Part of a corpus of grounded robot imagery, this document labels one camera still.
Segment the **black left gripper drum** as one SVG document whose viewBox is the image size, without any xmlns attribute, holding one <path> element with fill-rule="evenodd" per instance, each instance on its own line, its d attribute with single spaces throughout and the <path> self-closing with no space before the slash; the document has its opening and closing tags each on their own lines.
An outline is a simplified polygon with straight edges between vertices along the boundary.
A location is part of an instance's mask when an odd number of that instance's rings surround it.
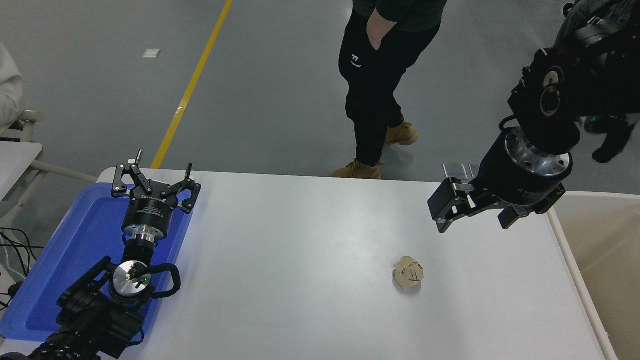
<svg viewBox="0 0 640 360">
<path fill-rule="evenodd" d="M 142 186 L 134 186 L 130 191 L 130 202 L 122 223 L 122 232 L 132 236 L 135 230 L 151 228 L 151 234 L 166 236 L 169 233 L 173 212 L 178 205 L 178 197 L 162 198 L 170 185 L 151 181 L 151 194 L 146 194 Z"/>
</svg>

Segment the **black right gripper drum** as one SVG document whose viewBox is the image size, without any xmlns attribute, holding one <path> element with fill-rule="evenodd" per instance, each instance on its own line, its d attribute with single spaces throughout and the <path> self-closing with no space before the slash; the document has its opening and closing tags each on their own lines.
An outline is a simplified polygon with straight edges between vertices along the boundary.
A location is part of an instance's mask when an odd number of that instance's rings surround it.
<svg viewBox="0 0 640 360">
<path fill-rule="evenodd" d="M 544 214 L 566 192 L 562 182 L 572 172 L 571 153 L 546 153 L 523 131 L 503 131 L 480 162 L 474 178 L 474 203 L 506 203 Z"/>
</svg>

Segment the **standing person's right hand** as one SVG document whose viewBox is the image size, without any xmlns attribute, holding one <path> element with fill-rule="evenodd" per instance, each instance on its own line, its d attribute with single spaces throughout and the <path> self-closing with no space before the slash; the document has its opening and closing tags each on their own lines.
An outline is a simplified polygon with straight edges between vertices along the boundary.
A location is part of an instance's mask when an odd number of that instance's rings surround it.
<svg viewBox="0 0 640 360">
<path fill-rule="evenodd" d="M 366 23 L 366 36 L 373 50 L 380 50 L 383 39 L 397 25 L 397 23 L 398 22 L 393 22 L 384 18 L 384 16 L 381 16 L 377 8 L 374 9 Z"/>
</svg>

